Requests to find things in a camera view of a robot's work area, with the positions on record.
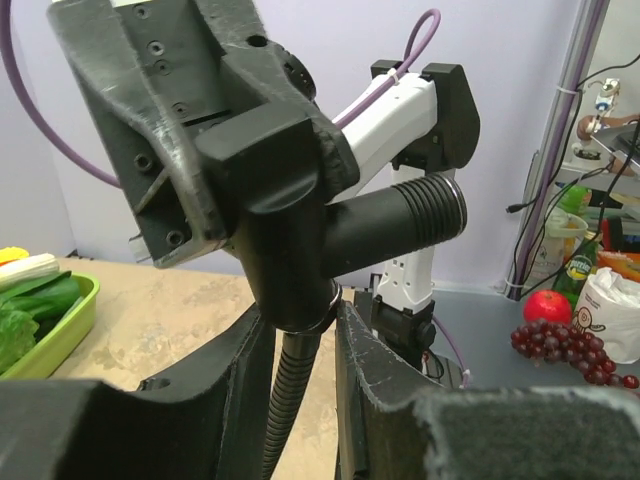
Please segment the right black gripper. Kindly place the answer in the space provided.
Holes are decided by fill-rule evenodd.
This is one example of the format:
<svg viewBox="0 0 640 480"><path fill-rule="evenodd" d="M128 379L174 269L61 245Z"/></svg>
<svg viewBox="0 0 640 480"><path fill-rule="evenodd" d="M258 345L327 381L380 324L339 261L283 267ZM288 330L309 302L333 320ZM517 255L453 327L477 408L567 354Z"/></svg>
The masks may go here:
<svg viewBox="0 0 640 480"><path fill-rule="evenodd" d="M48 18L156 267L228 241L195 147L215 123L218 138L319 146L325 201L360 180L310 74L252 1L56 1Z"/></svg>

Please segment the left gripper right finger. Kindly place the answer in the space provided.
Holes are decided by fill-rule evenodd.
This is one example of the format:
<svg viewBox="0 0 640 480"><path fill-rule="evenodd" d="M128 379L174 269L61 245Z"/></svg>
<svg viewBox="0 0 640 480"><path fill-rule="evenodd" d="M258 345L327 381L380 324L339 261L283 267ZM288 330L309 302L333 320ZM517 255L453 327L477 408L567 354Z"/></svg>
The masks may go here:
<svg viewBox="0 0 640 480"><path fill-rule="evenodd" d="M635 479L639 402L604 387L448 389L338 310L339 479Z"/></svg>

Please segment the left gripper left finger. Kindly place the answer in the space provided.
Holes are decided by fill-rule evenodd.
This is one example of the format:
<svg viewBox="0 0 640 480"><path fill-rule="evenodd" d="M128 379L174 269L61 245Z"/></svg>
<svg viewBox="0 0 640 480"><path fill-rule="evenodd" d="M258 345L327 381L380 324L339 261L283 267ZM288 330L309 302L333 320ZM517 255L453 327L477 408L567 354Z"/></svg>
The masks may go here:
<svg viewBox="0 0 640 480"><path fill-rule="evenodd" d="M1 385L5 479L257 479L275 347L256 308L125 391L100 380Z"/></svg>

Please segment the black T-shaped fitting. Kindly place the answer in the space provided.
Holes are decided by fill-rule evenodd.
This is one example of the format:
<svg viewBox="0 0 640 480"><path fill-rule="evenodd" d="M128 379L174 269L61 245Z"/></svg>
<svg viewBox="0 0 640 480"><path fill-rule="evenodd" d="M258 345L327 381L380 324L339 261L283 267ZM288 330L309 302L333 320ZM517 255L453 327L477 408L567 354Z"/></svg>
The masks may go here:
<svg viewBox="0 0 640 480"><path fill-rule="evenodd" d="M338 276L458 236L467 223L459 186L441 174L327 204L320 190L320 147L278 148L218 138L195 145L262 319L293 334L326 331L335 317Z"/></svg>

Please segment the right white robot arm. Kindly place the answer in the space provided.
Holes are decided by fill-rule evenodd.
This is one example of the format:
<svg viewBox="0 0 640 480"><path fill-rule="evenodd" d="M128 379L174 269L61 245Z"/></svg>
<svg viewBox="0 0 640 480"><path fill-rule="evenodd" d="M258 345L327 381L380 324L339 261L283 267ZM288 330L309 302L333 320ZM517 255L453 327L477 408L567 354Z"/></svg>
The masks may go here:
<svg viewBox="0 0 640 480"><path fill-rule="evenodd" d="M283 362L314 360L337 277L464 230L447 171L474 141L447 148L430 174L362 193L451 120L478 130L460 66L394 66L334 120L250 1L57 1L48 17L155 266L228 250L262 319L284 334Z"/></svg>

